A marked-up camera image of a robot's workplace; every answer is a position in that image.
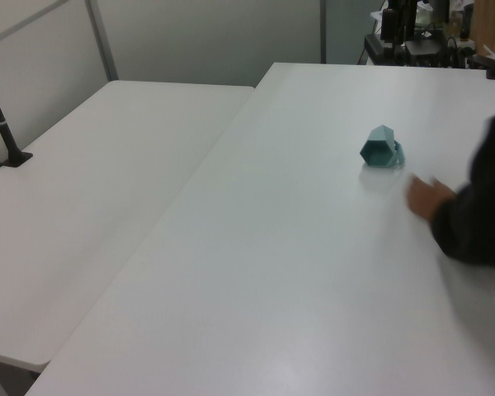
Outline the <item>person's bare hand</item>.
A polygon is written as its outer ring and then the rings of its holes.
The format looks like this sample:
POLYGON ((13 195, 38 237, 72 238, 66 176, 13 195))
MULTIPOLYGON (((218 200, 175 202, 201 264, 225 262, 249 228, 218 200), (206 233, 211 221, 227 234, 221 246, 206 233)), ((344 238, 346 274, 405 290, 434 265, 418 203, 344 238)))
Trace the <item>person's bare hand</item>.
POLYGON ((430 223, 442 204, 456 198, 456 193, 447 185, 432 179, 429 183, 420 177, 410 177, 406 191, 406 204, 417 217, 430 223))

